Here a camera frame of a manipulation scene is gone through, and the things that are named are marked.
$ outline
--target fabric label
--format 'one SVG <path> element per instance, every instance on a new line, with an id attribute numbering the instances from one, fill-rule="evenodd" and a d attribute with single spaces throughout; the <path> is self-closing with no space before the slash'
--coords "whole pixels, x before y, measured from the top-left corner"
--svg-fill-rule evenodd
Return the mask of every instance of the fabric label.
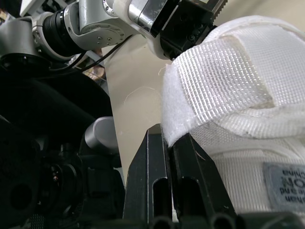
<path id="1" fill-rule="evenodd" d="M 305 212 L 305 166 L 264 163 L 263 168 L 272 208 Z"/>

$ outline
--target gray plastic part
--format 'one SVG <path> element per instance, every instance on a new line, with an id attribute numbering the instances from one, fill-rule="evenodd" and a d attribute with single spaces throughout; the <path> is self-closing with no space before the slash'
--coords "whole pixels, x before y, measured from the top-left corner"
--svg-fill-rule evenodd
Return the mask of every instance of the gray plastic part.
<path id="1" fill-rule="evenodd" d="M 31 20 L 12 20 L 0 27 L 0 57 L 12 53 L 41 57 L 33 42 Z"/>
<path id="2" fill-rule="evenodd" d="M 100 18 L 89 16 L 84 27 L 79 26 L 82 16 L 79 13 L 79 3 L 75 2 L 66 7 L 64 21 L 71 39 L 77 46 L 84 50 L 95 50 L 106 46 L 116 45 L 125 40 L 126 37 L 138 32 L 119 18 L 110 17 L 105 13 L 103 6 Z"/>
<path id="3" fill-rule="evenodd" d="M 119 154 L 113 117 L 102 117 L 92 123 L 85 132 L 85 141 L 91 149 L 102 154 Z"/>

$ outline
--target white mesh fabric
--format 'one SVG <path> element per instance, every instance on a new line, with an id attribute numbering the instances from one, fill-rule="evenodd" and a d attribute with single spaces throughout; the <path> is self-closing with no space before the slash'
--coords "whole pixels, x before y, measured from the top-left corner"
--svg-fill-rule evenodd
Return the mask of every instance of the white mesh fabric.
<path id="1" fill-rule="evenodd" d="M 167 67 L 164 77 L 171 82 L 164 84 L 163 130 L 169 145 L 212 120 L 248 138 L 305 133 L 304 33 L 270 18 L 237 21 Z M 169 104 L 175 97 L 166 93 L 172 84 L 182 88 L 188 103 L 174 111 Z M 189 108 L 193 114 L 184 115 Z M 170 113 L 179 113 L 174 125 Z"/>
<path id="2" fill-rule="evenodd" d="M 237 213 L 271 212 L 263 175 L 263 162 L 304 165 L 305 160 L 280 157 L 213 158 Z M 304 212 L 296 212 L 305 217 Z"/>
<path id="3" fill-rule="evenodd" d="M 263 162 L 305 165 L 304 40 L 284 21 L 246 17 L 218 27 L 167 66 L 164 136 L 172 146 L 192 134 L 215 161 L 238 213 L 276 211 Z"/>

